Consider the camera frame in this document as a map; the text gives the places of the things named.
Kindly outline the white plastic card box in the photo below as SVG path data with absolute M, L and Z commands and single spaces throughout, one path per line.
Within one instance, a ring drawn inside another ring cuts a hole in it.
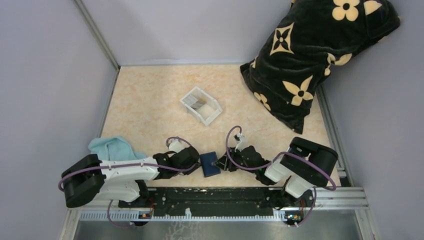
M 209 126 L 223 112 L 218 101 L 197 86 L 179 101 L 188 114 L 205 126 Z

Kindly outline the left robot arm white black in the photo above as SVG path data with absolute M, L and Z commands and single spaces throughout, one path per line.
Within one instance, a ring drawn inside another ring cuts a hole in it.
M 144 207 L 150 193 L 146 183 L 189 175 L 201 166 L 200 154 L 183 140 L 172 138 L 168 151 L 142 159 L 100 160 L 89 154 L 61 174 L 58 188 L 68 208 L 85 206 L 93 200 L 119 201 L 125 207 Z

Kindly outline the navy blue card holder wallet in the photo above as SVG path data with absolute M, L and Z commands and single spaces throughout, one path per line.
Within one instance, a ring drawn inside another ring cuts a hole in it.
M 215 151 L 203 153 L 199 157 L 203 176 L 205 178 L 216 176 L 221 173 L 221 169 L 215 166 L 215 163 L 218 161 L 218 157 Z

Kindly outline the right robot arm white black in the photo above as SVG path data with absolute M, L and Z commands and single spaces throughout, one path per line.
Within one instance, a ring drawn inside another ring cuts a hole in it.
M 243 170 L 255 175 L 263 185 L 271 186 L 284 180 L 281 199 L 287 206 L 295 206 L 302 195 L 313 187 L 336 189 L 331 174 L 338 161 L 338 153 L 330 147 L 294 137 L 286 151 L 267 160 L 248 144 L 242 133 L 234 135 L 235 147 L 227 147 L 225 154 L 213 165 L 229 172 Z

